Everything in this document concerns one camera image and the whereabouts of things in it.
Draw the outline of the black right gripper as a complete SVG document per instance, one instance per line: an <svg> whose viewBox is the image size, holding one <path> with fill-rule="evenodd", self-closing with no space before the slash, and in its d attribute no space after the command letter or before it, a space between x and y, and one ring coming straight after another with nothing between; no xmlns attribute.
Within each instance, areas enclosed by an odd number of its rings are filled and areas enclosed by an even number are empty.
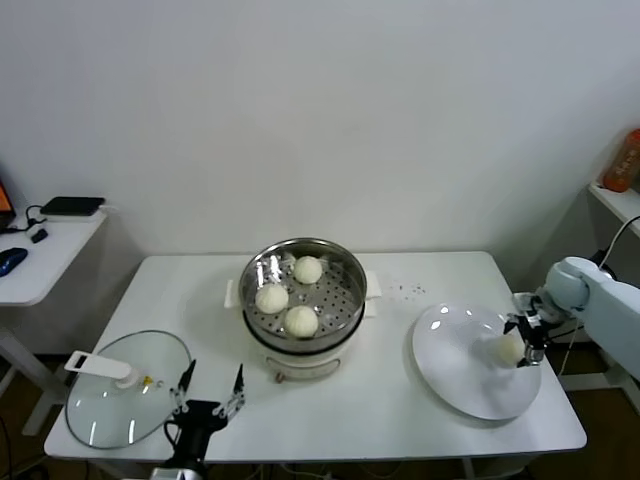
<svg viewBox="0 0 640 480"><path fill-rule="evenodd" d="M507 335L517 329L525 343L523 358L517 367L538 366L545 356L547 346L547 332L539 322L531 322L526 316L509 313L504 324L503 334Z"/></svg>

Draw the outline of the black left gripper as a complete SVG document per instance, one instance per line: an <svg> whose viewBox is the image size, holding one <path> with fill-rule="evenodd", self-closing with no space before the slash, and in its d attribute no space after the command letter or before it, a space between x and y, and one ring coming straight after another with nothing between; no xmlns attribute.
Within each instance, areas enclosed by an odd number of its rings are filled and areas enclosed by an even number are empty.
<svg viewBox="0 0 640 480"><path fill-rule="evenodd" d="M178 455L205 455L211 437L227 427L227 415L235 415L245 404L243 364L239 366L232 394L225 402L187 401L195 366L193 359L177 386L170 390L174 402L172 414L178 428L174 452Z"/></svg>

